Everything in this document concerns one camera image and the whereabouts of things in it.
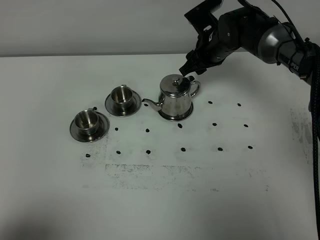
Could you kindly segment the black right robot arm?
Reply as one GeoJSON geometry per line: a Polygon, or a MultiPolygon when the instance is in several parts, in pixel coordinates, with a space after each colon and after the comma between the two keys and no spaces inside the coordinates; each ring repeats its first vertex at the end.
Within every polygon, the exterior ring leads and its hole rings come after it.
{"type": "Polygon", "coordinates": [[[267,64],[284,65],[308,85],[315,76],[316,53],[311,42],[302,42],[291,23],[280,23],[245,1],[242,7],[215,18],[221,0],[205,0],[184,16],[198,33],[194,50],[179,69],[183,76],[203,74],[243,48],[267,64]]]}

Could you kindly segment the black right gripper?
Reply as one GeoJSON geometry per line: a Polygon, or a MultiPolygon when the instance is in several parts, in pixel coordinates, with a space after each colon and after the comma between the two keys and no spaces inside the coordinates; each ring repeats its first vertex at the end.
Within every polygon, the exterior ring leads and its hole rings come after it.
{"type": "Polygon", "coordinates": [[[239,48],[240,26],[218,24],[215,29],[198,35],[196,48],[186,55],[186,62],[179,71],[182,76],[191,73],[202,75],[208,68],[221,65],[226,57],[239,48]]]}

